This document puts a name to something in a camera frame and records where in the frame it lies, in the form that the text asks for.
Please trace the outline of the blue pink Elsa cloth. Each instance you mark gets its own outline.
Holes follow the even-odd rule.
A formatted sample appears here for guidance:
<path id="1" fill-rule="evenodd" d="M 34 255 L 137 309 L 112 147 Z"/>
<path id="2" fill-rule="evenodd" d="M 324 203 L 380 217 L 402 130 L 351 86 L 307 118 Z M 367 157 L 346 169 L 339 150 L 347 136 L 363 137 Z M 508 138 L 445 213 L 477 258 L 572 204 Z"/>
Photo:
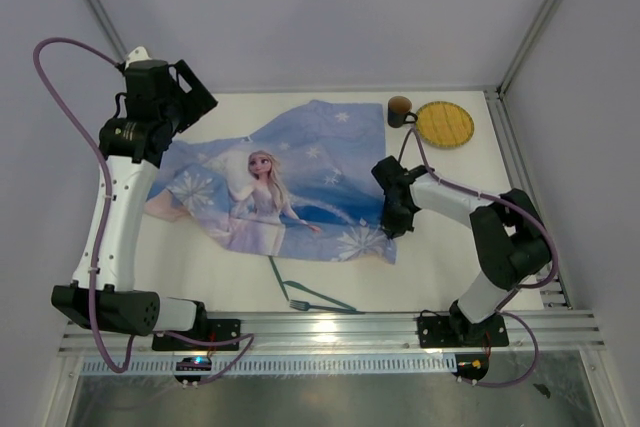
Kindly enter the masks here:
<path id="1" fill-rule="evenodd" d="M 396 260 L 381 228 L 384 195 L 371 170 L 386 154 L 376 103 L 314 100 L 254 133 L 174 142 L 145 212 L 189 217 L 223 248 L 270 257 Z"/>

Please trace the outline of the teal plastic spoon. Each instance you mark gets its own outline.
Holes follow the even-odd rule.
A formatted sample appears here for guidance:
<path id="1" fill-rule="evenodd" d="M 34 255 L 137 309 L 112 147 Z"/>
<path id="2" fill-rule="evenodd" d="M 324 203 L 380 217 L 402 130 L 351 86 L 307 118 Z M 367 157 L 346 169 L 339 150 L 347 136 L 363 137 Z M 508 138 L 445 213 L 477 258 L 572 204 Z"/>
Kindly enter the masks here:
<path id="1" fill-rule="evenodd" d="M 288 295 L 288 292 L 287 292 L 287 288 L 286 288 L 286 285 L 284 284 L 284 281 L 282 279 L 282 276 L 280 274 L 278 266 L 277 266 L 277 264 L 275 262 L 275 259 L 274 259 L 273 256 L 268 256 L 268 259 L 269 259 L 269 262 L 270 262 L 270 266 L 271 266 L 272 272 L 273 272 L 273 274 L 274 274 L 274 276 L 276 278 L 276 281 L 277 281 L 277 283 L 279 285 L 279 288 L 280 288 L 285 300 L 287 302 L 289 302 L 290 298 L 289 298 L 289 295 Z"/>

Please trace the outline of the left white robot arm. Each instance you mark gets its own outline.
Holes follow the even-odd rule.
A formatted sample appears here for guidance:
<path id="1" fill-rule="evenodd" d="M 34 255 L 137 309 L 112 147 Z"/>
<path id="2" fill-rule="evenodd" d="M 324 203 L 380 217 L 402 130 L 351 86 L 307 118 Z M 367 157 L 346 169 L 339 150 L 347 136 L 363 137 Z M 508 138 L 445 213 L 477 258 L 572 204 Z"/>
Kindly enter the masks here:
<path id="1" fill-rule="evenodd" d="M 209 337 L 202 303 L 135 287 L 144 206 L 174 137 L 216 107 L 185 61 L 154 59 L 139 46 L 126 57 L 116 114 L 99 132 L 100 182 L 85 251 L 52 305 L 76 325 L 126 335 L 174 331 L 190 349 Z"/>

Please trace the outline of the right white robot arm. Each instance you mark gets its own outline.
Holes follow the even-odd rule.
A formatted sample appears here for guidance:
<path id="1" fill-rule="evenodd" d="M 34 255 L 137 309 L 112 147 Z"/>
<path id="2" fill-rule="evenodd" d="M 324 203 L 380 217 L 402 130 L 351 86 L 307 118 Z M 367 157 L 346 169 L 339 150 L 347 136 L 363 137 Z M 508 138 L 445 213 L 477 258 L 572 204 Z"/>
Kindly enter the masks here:
<path id="1" fill-rule="evenodd" d="M 446 180 L 424 165 L 407 169 L 389 156 L 371 173 L 384 193 L 381 227 L 389 239 L 414 230 L 414 217 L 428 210 L 469 228 L 480 273 L 449 308 L 418 323 L 423 347 L 480 347 L 485 342 L 506 346 L 498 310 L 524 287 L 523 281 L 557 252 L 529 196 L 520 189 L 493 195 Z"/>

